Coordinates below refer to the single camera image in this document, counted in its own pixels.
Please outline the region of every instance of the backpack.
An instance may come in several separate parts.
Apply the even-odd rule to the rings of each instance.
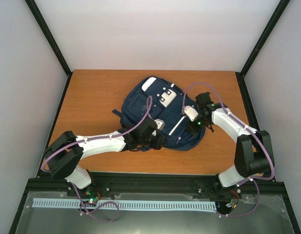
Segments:
[[[190,121],[186,115],[181,114],[183,91],[175,84],[156,76],[143,79],[124,99],[121,112],[113,110],[118,115],[123,128],[137,124],[146,113],[146,100],[152,96],[153,102],[149,114],[152,119],[163,120],[165,126],[159,134],[164,135],[165,148],[179,151],[188,151],[194,148],[203,138],[205,128],[198,135],[185,131]],[[186,96],[185,106],[190,105],[199,113],[196,103]],[[149,146],[139,148],[147,151]]]

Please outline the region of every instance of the purple cable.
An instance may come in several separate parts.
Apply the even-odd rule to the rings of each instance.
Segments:
[[[117,203],[114,202],[114,201],[107,201],[107,202],[104,202],[104,203],[101,204],[100,206],[96,207],[94,210],[89,211],[89,210],[86,208],[84,202],[82,201],[81,196],[80,196],[80,194],[79,194],[79,192],[78,192],[77,187],[76,187],[74,184],[72,184],[72,186],[73,186],[74,190],[76,191],[77,197],[78,197],[78,199],[80,200],[80,203],[81,203],[81,206],[83,207],[83,209],[85,209],[86,213],[87,213],[89,216],[91,216],[93,219],[95,219],[96,221],[101,222],[101,223],[110,223],[110,222],[112,222],[112,221],[115,221],[115,220],[119,217],[119,213],[120,213],[119,206],[118,206]],[[95,216],[93,216],[93,215],[91,214],[91,213],[97,211],[99,208],[103,207],[103,206],[106,205],[106,204],[113,204],[113,205],[117,208],[117,214],[116,214],[116,216],[115,216],[114,218],[105,221],[105,220],[100,220],[100,219],[96,218]]]
[[[257,192],[258,192],[257,203],[256,203],[256,205],[255,205],[251,210],[249,210],[249,211],[246,212],[246,213],[243,213],[243,214],[235,214],[235,215],[228,215],[227,217],[230,217],[230,218],[238,218],[238,217],[242,217],[242,216],[248,215],[248,214],[252,213],[252,212],[259,206],[259,198],[260,198],[259,186],[258,186],[258,184],[256,183],[255,180],[253,180],[252,182],[255,184],[255,186],[256,186],[256,188],[257,188]]]
[[[269,166],[270,166],[270,168],[271,168],[271,176],[270,176],[270,177],[251,176],[250,178],[253,178],[253,179],[262,179],[262,180],[270,180],[270,179],[274,178],[274,176],[275,176],[275,169],[274,169],[274,166],[273,166],[273,162],[272,162],[271,157],[269,156],[269,154],[268,154],[266,148],[264,147],[264,145],[261,143],[261,141],[259,140],[259,138],[255,135],[255,133],[253,133],[249,128],[247,128],[247,126],[246,126],[245,124],[243,124],[242,122],[240,122],[237,118],[235,118],[233,115],[231,115],[231,114],[227,111],[227,109],[224,107],[224,104],[223,104],[223,102],[222,102],[222,99],[221,99],[220,95],[218,94],[218,92],[216,91],[216,89],[213,88],[210,84],[205,83],[205,82],[195,82],[195,83],[192,83],[191,85],[189,85],[189,86],[186,88],[185,92],[184,92],[182,109],[185,108],[185,98],[186,98],[186,94],[187,94],[188,90],[189,90],[191,87],[193,87],[193,86],[195,86],[195,85],[197,85],[197,84],[203,84],[203,85],[208,86],[210,89],[212,89],[213,92],[214,92],[214,93],[216,94],[216,96],[218,97],[219,102],[220,102],[220,104],[221,104],[221,107],[223,108],[223,110],[225,111],[225,113],[226,113],[231,119],[233,119],[237,124],[239,124],[242,128],[244,128],[248,133],[250,133],[251,136],[253,136],[253,138],[256,140],[256,142],[259,144],[259,146],[260,146],[261,149],[263,150],[263,152],[264,152],[264,154],[265,154],[265,156],[266,156],[266,158],[267,158],[267,161],[268,161],[268,163],[269,163]],[[242,181],[240,181],[240,182],[238,183],[238,185],[240,186],[240,185],[244,184],[245,182],[249,181],[250,178],[248,177],[248,178],[243,179]]]
[[[146,119],[147,116],[149,116],[149,112],[150,112],[150,108],[151,108],[151,105],[152,105],[152,96],[148,96],[147,98],[147,102],[146,102],[146,106],[147,106],[147,110],[146,110],[146,113],[145,115],[141,118],[141,120],[131,129],[129,129],[128,131],[124,132],[124,133],[121,133],[121,134],[118,134],[118,135],[114,135],[114,136],[111,136],[111,138],[116,138],[116,137],[121,137],[125,134],[128,134],[130,133],[131,131],[135,130],[138,126],[140,126],[140,124]],[[94,137],[90,137],[87,139],[87,141],[90,141],[90,140],[98,140],[98,139],[108,139],[109,136],[94,136]],[[45,165],[53,158],[55,157],[57,154],[59,154],[60,152],[74,146],[74,145],[77,145],[77,144],[80,144],[80,143],[84,143],[85,140],[78,140],[78,141],[75,141],[75,142],[72,142],[64,147],[62,147],[61,149],[55,151],[54,153],[52,153],[44,162],[43,164],[41,165],[41,170],[44,171],[44,172],[50,172],[49,170],[45,169]]]

